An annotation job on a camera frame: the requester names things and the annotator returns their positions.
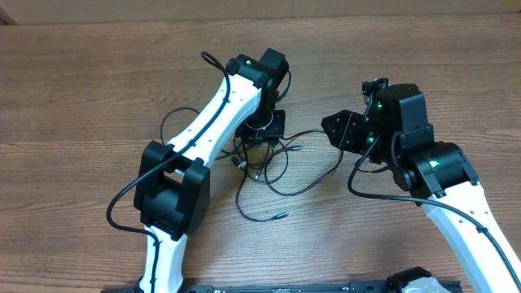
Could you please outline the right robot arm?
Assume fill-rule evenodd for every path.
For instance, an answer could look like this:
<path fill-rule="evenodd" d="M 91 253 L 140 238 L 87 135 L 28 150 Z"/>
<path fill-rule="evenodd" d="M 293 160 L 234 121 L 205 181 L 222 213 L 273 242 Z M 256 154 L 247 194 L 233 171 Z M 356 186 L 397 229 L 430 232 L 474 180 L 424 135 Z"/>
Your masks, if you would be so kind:
<path fill-rule="evenodd" d="M 342 110 L 322 119 L 330 144 L 360 155 L 348 178 L 358 197 L 418 205 L 443 234 L 477 292 L 518 292 L 520 260 L 497 224 L 479 176 L 453 142 L 436 141 L 423 93 L 386 78 L 361 87 L 364 113 Z M 355 190 L 365 160 L 385 164 L 404 196 Z"/>

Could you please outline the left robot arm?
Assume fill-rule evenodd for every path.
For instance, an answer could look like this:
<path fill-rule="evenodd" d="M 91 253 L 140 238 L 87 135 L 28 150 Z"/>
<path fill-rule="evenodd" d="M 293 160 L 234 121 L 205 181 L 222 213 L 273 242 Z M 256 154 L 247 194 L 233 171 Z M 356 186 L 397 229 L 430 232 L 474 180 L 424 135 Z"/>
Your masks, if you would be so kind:
<path fill-rule="evenodd" d="M 289 79 L 286 56 L 267 49 L 220 65 L 222 82 L 207 106 L 176 137 L 152 141 L 142 153 L 134 206 L 147 234 L 145 271 L 137 292 L 178 292 L 186 242 L 205 217 L 211 167 L 231 136 L 247 145 L 276 146 L 285 113 L 278 87 Z"/>

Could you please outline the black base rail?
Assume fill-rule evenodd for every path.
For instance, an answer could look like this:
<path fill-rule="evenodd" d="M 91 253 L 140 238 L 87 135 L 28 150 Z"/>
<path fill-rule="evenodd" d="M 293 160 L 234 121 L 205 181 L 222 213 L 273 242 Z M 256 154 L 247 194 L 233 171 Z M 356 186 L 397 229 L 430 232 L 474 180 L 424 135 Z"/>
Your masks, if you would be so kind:
<path fill-rule="evenodd" d="M 385 281 L 351 281 L 345 284 L 281 286 L 182 286 L 181 293 L 380 293 Z"/>

